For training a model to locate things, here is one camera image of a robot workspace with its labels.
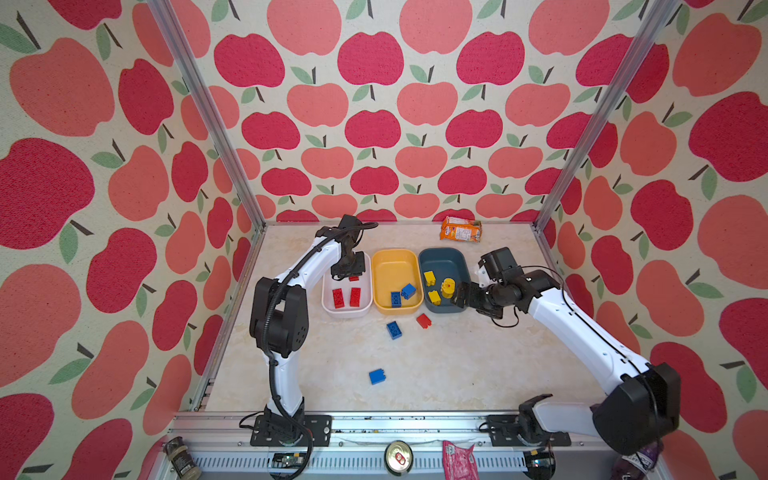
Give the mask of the white plastic container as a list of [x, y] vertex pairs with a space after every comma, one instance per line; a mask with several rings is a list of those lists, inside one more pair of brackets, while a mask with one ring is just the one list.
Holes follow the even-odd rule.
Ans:
[[[336, 281], [331, 277], [331, 272], [326, 271], [322, 278], [322, 299], [323, 309], [334, 319], [355, 319], [364, 317], [373, 305], [373, 279], [371, 258], [365, 253], [366, 271], [360, 276], [360, 280], [350, 282], [347, 279]], [[358, 308], [349, 305], [350, 290], [353, 287], [359, 287], [362, 290], [361, 303]], [[332, 300], [332, 290], [340, 288], [344, 292], [346, 306], [342, 309], [335, 309]]]

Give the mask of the yellow plastic container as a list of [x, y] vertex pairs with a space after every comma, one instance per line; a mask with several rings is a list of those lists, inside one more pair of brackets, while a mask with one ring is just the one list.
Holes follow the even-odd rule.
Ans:
[[[409, 315], [416, 313], [424, 302], [421, 271], [417, 255], [408, 249], [385, 249], [372, 257], [373, 299], [384, 315]], [[391, 294], [400, 293], [406, 285], [412, 285], [415, 293], [403, 299], [400, 307], [393, 307]]]

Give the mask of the yellow round lego piece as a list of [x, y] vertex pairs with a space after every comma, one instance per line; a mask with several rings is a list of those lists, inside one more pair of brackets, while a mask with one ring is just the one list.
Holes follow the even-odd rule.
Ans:
[[441, 283], [441, 295], [443, 298], [452, 299], [456, 292], [456, 281], [446, 277]]

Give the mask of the dark teal plastic container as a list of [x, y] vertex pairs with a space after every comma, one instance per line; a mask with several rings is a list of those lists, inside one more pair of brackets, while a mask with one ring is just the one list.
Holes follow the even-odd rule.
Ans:
[[[443, 298], [441, 295], [441, 283], [446, 277], [453, 278], [456, 285], [462, 282], [470, 282], [471, 276], [463, 253], [455, 248], [439, 247], [427, 248], [418, 255], [419, 267], [421, 270], [422, 286], [425, 291], [426, 308], [434, 314], [454, 314], [460, 313], [465, 308], [457, 307], [451, 299]], [[436, 276], [436, 285], [427, 287], [424, 280], [424, 273], [433, 271]], [[442, 297], [440, 306], [433, 305], [428, 297], [430, 291], [437, 291]]]

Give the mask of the small red lego brick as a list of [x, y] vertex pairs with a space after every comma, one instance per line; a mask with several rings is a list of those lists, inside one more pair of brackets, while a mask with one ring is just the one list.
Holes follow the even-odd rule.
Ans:
[[428, 329], [432, 326], [432, 321], [426, 314], [421, 314], [417, 317], [417, 322], [423, 329]]

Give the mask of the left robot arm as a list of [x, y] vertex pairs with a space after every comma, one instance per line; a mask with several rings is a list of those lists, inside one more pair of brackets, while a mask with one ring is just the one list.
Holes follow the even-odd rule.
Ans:
[[268, 369], [265, 425], [257, 428], [266, 437], [286, 446], [314, 443], [298, 380], [299, 350], [309, 334], [308, 296], [326, 274], [344, 280], [365, 273], [358, 245], [366, 231], [377, 227], [377, 222], [346, 214], [336, 226], [317, 230], [308, 250], [283, 273], [256, 283], [249, 334]]

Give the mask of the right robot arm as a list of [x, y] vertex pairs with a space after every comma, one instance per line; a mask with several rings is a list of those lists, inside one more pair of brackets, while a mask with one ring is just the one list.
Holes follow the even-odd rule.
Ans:
[[592, 406], [556, 402], [549, 394], [523, 402], [512, 426], [523, 444], [538, 446], [555, 433], [576, 433], [630, 455], [678, 429], [678, 372], [666, 363], [651, 364], [601, 327], [570, 298], [556, 271], [521, 266], [501, 248], [481, 257], [477, 274], [476, 282], [458, 283], [453, 304], [493, 321], [507, 308], [530, 315], [586, 366], [606, 395]]

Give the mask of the orange snack packet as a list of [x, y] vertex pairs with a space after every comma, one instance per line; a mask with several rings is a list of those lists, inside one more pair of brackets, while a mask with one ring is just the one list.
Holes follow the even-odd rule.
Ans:
[[439, 237], [441, 240], [480, 242], [482, 232], [480, 221], [446, 216], [441, 223]]

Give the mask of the pink snack wrapper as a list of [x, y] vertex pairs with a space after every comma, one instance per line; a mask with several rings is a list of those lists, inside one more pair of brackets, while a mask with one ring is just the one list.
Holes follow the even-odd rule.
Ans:
[[478, 480], [474, 447], [462, 448], [452, 442], [442, 444], [442, 464], [446, 480]]

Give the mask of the black round object front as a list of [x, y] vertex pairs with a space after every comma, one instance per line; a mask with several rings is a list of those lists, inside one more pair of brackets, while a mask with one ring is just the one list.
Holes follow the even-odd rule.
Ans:
[[556, 471], [556, 460], [549, 451], [530, 450], [523, 453], [526, 471], [531, 480], [551, 480]]

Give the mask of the metal drink can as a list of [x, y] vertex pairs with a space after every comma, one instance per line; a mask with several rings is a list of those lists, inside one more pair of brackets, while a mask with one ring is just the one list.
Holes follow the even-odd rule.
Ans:
[[410, 473], [414, 464], [412, 448], [402, 440], [391, 442], [385, 449], [384, 465], [387, 471], [397, 477]]

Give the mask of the green circuit board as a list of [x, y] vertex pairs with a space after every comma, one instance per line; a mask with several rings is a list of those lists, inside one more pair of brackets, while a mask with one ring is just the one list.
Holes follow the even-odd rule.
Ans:
[[278, 452], [271, 458], [271, 469], [277, 470], [296, 470], [304, 465], [305, 453], [300, 452]]

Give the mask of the purple plastic bottle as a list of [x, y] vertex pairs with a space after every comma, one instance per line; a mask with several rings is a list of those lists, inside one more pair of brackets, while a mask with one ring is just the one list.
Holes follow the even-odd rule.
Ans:
[[610, 479], [644, 480], [656, 467], [663, 448], [663, 444], [657, 442], [631, 455], [621, 456], [612, 467]]

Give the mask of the dark glass jar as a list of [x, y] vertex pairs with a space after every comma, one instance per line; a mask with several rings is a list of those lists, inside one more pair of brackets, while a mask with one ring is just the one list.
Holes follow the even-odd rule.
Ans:
[[168, 440], [163, 451], [180, 480], [199, 480], [202, 470], [192, 458], [181, 436]]

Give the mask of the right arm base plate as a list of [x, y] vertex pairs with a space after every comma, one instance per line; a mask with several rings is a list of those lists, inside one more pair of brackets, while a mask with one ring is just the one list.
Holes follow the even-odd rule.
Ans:
[[489, 436], [494, 447], [568, 447], [570, 436], [564, 432], [546, 432], [529, 415], [489, 415], [480, 424], [478, 431]]

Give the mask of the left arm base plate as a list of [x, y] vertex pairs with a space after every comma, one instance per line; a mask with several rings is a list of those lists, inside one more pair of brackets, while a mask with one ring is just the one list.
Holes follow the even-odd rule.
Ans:
[[331, 415], [305, 415], [302, 427], [279, 414], [270, 412], [257, 417], [250, 445], [254, 447], [328, 447], [332, 433]]

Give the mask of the front aluminium rail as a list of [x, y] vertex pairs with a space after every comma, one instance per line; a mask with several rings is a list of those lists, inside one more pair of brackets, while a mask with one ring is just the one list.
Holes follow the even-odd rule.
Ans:
[[156, 447], [150, 479], [444, 479], [462, 456], [481, 479], [609, 479], [620, 456], [602, 440], [555, 433], [540, 446], [509, 429], [512, 412], [335, 412], [309, 416], [314, 442], [286, 446], [261, 415], [182, 413]]

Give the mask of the left aluminium frame post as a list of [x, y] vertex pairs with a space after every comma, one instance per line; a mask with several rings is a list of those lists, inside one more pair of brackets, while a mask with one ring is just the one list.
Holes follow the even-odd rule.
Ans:
[[172, 53], [182, 74], [183, 80], [195, 101], [198, 112], [209, 133], [209, 137], [219, 153], [233, 187], [238, 194], [246, 213], [254, 224], [255, 231], [263, 234], [266, 221], [250, 188], [244, 167], [235, 146], [229, 138], [223, 118], [216, 106], [208, 85], [200, 73], [196, 58], [184, 29], [176, 16], [171, 1], [153, 0], [148, 2], [158, 28]]

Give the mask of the aluminium frame post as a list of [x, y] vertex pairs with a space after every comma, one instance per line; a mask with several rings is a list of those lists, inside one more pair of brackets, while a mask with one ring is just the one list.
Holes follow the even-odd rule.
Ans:
[[209, 133], [209, 137], [219, 153], [233, 187], [238, 194], [246, 213], [254, 224], [255, 231], [263, 234], [266, 221], [250, 188], [244, 167], [235, 146], [229, 138], [223, 118], [216, 106], [208, 85], [200, 73], [196, 58], [184, 29], [176, 16], [171, 1], [153, 0], [148, 2], [158, 28], [172, 53], [182, 74], [183, 80], [195, 101], [198, 112]]
[[597, 108], [591, 115], [575, 149], [568, 156], [560, 176], [545, 199], [532, 226], [535, 234], [543, 236], [546, 225], [552, 218], [557, 206], [561, 204], [562, 198], [575, 178], [580, 165], [595, 145], [612, 112], [624, 98], [630, 83], [634, 80], [658, 36], [675, 15], [676, 9], [681, 4], [681, 1], [663, 0], [654, 1], [649, 7], [648, 13], [642, 20], [636, 36], [627, 49], [627, 53], [622, 58], [614, 77], [606, 87], [605, 94], [597, 103]]

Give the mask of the right aluminium frame post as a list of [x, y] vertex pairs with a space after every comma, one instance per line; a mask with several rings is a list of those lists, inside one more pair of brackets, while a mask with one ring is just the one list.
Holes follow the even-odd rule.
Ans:
[[595, 145], [612, 112], [624, 98], [630, 83], [634, 80], [658, 36], [675, 15], [676, 9], [681, 4], [681, 1], [663, 0], [654, 1], [649, 7], [648, 13], [642, 20], [636, 36], [627, 49], [627, 53], [622, 58], [614, 77], [606, 87], [605, 94], [597, 103], [597, 108], [591, 115], [575, 149], [568, 156], [560, 176], [545, 199], [532, 226], [535, 234], [543, 236], [546, 225], [552, 218], [557, 206], [561, 204], [562, 198], [575, 178], [580, 165]]

